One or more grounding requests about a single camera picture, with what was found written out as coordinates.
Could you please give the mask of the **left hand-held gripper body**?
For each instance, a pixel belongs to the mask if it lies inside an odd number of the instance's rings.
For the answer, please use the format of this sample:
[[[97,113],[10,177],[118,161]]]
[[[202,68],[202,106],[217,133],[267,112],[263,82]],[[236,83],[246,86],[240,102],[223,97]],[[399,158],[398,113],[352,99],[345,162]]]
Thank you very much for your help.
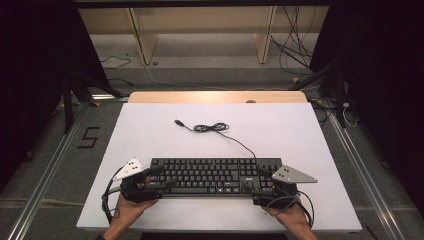
[[[136,157],[131,158],[113,176],[114,181],[121,181],[119,190],[126,200],[142,203],[148,200],[161,199],[164,191],[160,185],[149,185],[145,181],[147,178],[142,164]]]

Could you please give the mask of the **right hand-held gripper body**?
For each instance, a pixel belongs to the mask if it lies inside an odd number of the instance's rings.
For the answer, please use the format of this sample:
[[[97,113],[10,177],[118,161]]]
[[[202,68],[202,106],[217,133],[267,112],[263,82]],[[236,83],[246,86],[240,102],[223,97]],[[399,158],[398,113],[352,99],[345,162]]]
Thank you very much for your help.
[[[317,183],[318,180],[288,165],[283,165],[272,172],[271,178],[259,175],[259,182],[260,188],[254,187],[250,193],[253,204],[284,210],[298,202],[300,194],[297,188],[298,184]]]

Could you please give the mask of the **black computer keyboard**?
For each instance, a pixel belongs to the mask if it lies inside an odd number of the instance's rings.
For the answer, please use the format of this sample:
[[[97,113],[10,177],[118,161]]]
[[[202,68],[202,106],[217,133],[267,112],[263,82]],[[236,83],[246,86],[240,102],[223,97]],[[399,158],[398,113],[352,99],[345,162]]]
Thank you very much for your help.
[[[167,197],[246,197],[243,185],[254,190],[270,190],[271,176],[282,166],[280,158],[153,158],[151,166],[165,171],[151,183],[164,184],[176,179],[165,192]]]

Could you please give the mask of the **person's left hand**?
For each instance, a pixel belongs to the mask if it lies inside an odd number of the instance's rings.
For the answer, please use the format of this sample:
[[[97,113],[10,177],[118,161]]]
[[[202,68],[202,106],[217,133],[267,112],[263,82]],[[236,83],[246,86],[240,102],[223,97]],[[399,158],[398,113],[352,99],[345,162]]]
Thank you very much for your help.
[[[158,199],[134,203],[120,195],[110,227],[120,232],[127,230],[148,208],[154,206],[157,202]]]

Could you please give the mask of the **person's right hand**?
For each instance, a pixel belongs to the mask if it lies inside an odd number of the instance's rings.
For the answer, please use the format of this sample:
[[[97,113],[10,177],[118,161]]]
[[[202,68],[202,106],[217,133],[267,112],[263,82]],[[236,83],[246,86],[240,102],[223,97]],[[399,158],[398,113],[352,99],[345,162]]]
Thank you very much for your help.
[[[269,207],[263,207],[263,210],[292,233],[310,229],[304,211],[297,204],[284,210]]]

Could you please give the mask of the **white table board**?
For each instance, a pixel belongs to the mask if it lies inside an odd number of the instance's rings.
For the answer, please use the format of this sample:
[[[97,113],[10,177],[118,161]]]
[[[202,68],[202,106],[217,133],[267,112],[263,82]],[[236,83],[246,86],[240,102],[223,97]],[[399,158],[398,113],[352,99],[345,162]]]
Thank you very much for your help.
[[[318,180],[300,185],[321,232],[358,232],[361,225],[308,103],[147,104],[121,109],[78,227],[108,225],[101,196],[119,167],[136,157],[276,157]],[[164,198],[134,225],[149,232],[280,232],[275,218],[249,198]]]

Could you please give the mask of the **light wooden table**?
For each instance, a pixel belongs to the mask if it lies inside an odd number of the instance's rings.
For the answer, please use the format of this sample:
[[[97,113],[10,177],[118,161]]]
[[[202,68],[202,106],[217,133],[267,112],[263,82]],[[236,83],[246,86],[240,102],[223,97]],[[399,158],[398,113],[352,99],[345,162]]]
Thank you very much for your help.
[[[129,103],[306,103],[300,91],[138,91]]]

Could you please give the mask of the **black metal stand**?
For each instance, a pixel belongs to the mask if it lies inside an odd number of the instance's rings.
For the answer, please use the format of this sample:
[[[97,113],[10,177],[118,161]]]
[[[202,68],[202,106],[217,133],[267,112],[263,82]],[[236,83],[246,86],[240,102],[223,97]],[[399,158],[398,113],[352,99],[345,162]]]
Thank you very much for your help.
[[[80,102],[90,102],[93,96],[88,90],[89,87],[98,88],[117,98],[128,97],[128,94],[124,94],[113,89],[108,80],[101,81],[79,71],[68,73],[62,81],[62,96],[65,111],[65,134],[71,130],[74,122],[71,94],[74,94]]]
[[[321,70],[313,73],[306,80],[295,84],[289,88],[289,91],[299,91],[309,84],[321,79],[322,83],[319,87],[318,93],[321,97],[329,97],[332,93],[335,94],[336,98],[336,119],[342,128],[346,127],[346,123],[343,116],[344,107],[343,104],[346,100],[346,93],[343,87],[344,75],[341,70],[342,60],[340,57],[335,56],[329,64],[323,67]]]

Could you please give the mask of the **light wooden shelf unit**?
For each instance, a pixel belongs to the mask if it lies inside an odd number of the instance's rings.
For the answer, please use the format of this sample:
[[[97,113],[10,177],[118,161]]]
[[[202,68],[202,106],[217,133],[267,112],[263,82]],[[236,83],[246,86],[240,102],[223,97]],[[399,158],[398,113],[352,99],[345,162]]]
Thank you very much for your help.
[[[267,61],[273,33],[321,31],[327,6],[94,8],[79,11],[91,34],[131,34],[150,63],[161,34],[248,33],[258,61]]]

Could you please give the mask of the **dark curtain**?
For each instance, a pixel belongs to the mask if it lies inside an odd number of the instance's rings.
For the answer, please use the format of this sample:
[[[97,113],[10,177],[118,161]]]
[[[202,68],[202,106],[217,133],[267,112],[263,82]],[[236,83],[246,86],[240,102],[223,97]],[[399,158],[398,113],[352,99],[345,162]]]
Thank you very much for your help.
[[[73,73],[109,84],[73,0],[0,0],[0,192]]]
[[[424,0],[330,0],[310,68],[337,50],[349,98],[424,217]]]

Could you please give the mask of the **aluminium floor rail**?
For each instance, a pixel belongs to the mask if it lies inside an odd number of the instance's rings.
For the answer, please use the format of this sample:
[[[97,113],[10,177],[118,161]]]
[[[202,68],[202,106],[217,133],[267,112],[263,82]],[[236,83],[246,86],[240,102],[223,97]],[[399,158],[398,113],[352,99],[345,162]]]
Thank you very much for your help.
[[[345,154],[345,160],[337,160],[336,165],[343,167],[342,180],[347,184],[364,232],[373,240],[406,240],[400,222],[378,184],[378,177],[387,174],[379,164],[380,158],[370,137],[361,126],[343,128],[333,112],[328,113],[328,120],[335,132],[335,141]]]
[[[37,139],[25,160],[0,194],[0,213],[9,211],[13,215],[3,218],[10,225],[5,227],[0,240],[22,240],[41,206],[65,153],[77,130],[79,121],[88,109],[87,103],[74,106],[74,121],[69,130],[62,128],[65,110],[56,109],[48,126]]]

